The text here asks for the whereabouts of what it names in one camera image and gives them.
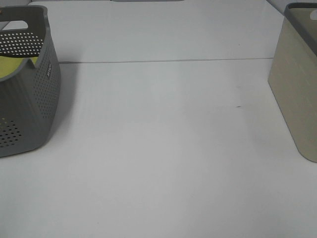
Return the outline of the grey perforated plastic basket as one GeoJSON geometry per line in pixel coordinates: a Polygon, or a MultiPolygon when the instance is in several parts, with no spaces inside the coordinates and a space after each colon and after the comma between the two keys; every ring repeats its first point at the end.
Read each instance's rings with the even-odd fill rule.
{"type": "Polygon", "coordinates": [[[31,78],[0,82],[0,155],[5,157],[46,142],[58,105],[61,73],[45,7],[3,7],[0,19],[27,24],[1,30],[0,56],[38,57],[31,78]]]}

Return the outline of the beige basket with grey rim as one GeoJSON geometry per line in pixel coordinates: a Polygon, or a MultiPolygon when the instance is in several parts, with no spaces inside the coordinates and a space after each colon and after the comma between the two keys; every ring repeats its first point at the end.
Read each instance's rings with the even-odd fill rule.
{"type": "Polygon", "coordinates": [[[268,83],[299,153],[317,161],[317,4],[286,5],[268,83]]]}

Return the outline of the yellow-green towel in basket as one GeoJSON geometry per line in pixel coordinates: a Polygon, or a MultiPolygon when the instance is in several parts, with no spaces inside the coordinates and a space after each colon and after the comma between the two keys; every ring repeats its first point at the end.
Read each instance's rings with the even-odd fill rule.
{"type": "Polygon", "coordinates": [[[11,58],[0,57],[0,81],[22,78],[29,79],[35,72],[38,57],[11,58]]]}

